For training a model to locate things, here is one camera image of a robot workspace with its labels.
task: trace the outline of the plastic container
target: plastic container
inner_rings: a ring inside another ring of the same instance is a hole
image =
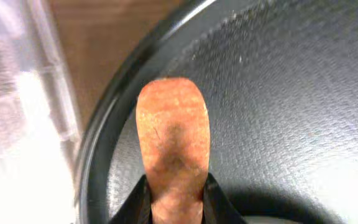
[[[0,0],[0,223],[75,223],[81,129],[39,0]]]

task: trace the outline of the black pan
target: black pan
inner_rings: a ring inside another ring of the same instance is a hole
[[[192,1],[115,74],[85,134],[82,223],[107,223],[143,174],[140,89],[192,79],[210,172],[242,215],[358,223],[358,1]]]

